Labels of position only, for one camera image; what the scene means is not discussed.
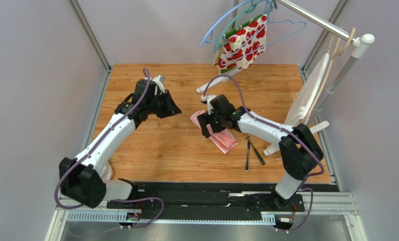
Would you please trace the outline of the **pink cloth napkin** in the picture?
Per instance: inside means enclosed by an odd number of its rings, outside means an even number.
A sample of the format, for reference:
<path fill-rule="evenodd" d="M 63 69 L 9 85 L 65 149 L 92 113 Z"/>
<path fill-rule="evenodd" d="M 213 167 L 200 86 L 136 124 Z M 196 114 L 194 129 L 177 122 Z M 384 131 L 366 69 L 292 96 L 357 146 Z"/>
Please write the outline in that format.
<path fill-rule="evenodd" d="M 194 123 L 199 129 L 201 129 L 197 117 L 203 113 L 205 110 L 198 110 L 190 116 L 190 121 Z M 220 133 L 213 133 L 210 125 L 207 126 L 210 131 L 211 136 L 209 139 L 212 143 L 224 154 L 233 150 L 239 143 L 239 140 L 228 130 L 224 130 Z"/>

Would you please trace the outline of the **black handled knife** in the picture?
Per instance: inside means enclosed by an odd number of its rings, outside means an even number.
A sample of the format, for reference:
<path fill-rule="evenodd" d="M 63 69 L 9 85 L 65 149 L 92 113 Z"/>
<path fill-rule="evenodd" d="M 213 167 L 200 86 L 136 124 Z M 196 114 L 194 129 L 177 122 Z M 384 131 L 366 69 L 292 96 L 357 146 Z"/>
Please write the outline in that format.
<path fill-rule="evenodd" d="M 257 150 L 257 148 L 253 145 L 253 143 L 250 143 L 250 145 L 251 145 L 251 147 L 253 148 L 253 151 L 254 151 L 255 155 L 257 156 L 259 162 L 260 162 L 262 165 L 265 165 L 265 161 L 264 161 L 263 157 L 261 156 L 260 152 L 259 152 L 259 151 Z"/>

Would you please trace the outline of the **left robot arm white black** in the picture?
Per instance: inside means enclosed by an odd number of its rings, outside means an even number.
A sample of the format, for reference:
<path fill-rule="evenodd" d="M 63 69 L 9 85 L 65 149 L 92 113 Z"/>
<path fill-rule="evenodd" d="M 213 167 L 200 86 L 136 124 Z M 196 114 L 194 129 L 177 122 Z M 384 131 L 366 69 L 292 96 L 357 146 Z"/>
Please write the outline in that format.
<path fill-rule="evenodd" d="M 75 158 L 59 164 L 60 181 L 56 194 L 65 195 L 81 205 L 97 207 L 102 201 L 127 200 L 134 188 L 128 180 L 106 180 L 105 168 L 120 144 L 149 115 L 166 118 L 181 114 L 163 86 L 165 78 L 141 79 L 134 93 L 120 103 L 109 123 L 92 143 Z"/>

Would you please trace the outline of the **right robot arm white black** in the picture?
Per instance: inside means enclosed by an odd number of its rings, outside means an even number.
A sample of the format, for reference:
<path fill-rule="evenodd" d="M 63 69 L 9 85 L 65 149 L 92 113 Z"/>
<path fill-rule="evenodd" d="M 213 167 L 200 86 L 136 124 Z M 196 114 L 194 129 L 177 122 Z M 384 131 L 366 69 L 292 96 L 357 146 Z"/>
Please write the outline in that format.
<path fill-rule="evenodd" d="M 290 200 L 323 159 L 321 148 L 304 124 L 284 125 L 244 106 L 235 108 L 223 94 L 201 96 L 201 102 L 207 106 L 207 111 L 197 117 L 204 137 L 231 129 L 256 136 L 279 150 L 285 169 L 275 188 L 275 195 L 280 200 Z"/>

